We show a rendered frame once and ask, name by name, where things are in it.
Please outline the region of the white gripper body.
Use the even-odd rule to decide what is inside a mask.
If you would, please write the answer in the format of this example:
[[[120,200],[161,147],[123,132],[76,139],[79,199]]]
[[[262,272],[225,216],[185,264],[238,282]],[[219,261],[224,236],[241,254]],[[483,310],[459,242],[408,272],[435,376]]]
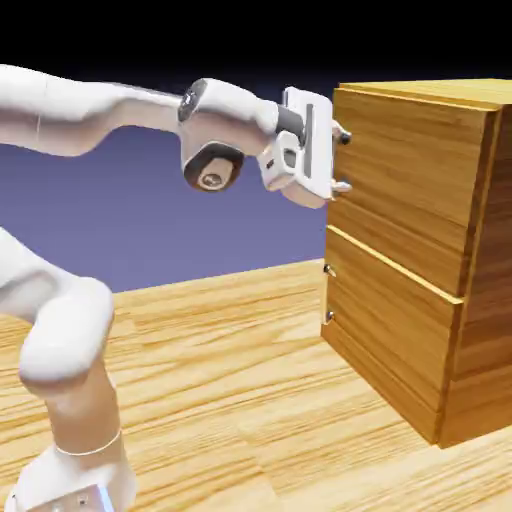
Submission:
[[[288,200],[307,208],[322,208],[332,198],[332,103],[325,96],[295,87],[285,89],[286,107],[301,115],[304,136],[297,170],[282,189]]]

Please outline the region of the light wood cabinet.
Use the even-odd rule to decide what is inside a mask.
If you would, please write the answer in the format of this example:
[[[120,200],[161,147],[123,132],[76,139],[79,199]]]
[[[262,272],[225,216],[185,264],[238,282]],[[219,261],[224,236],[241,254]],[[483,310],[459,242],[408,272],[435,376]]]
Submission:
[[[448,363],[438,438],[432,444],[447,448],[511,426],[512,79],[345,83],[339,88],[500,106],[474,198],[464,293],[453,296],[464,304]]]

